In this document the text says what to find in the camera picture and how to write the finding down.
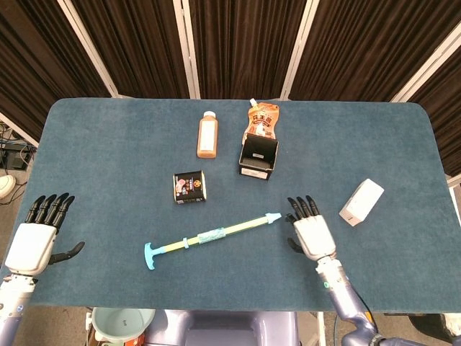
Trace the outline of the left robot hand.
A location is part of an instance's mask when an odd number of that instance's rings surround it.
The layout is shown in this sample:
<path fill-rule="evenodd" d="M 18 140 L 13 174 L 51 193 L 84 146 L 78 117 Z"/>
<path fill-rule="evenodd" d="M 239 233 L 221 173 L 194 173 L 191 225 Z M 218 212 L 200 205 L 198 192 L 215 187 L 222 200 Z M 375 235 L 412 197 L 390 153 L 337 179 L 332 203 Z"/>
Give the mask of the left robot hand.
<path fill-rule="evenodd" d="M 67 252 L 54 254 L 53 247 L 74 196 L 42 195 L 31 205 L 11 242 L 5 265 L 16 275 L 36 276 L 47 266 L 75 257 L 85 243 L 80 241 Z"/>

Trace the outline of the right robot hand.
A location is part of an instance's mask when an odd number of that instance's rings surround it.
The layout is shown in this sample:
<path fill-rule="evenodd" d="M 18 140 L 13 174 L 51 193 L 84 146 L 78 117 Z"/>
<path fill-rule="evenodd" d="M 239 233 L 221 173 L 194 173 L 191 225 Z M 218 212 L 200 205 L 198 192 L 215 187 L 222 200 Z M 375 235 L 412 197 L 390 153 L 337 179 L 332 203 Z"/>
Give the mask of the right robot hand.
<path fill-rule="evenodd" d="M 315 262 L 326 257 L 336 259 L 336 243 L 314 199 L 306 195 L 287 200 L 295 215 L 288 213 L 285 220 L 291 223 L 298 239 L 298 242 L 291 237 L 287 239 L 290 248 Z"/>

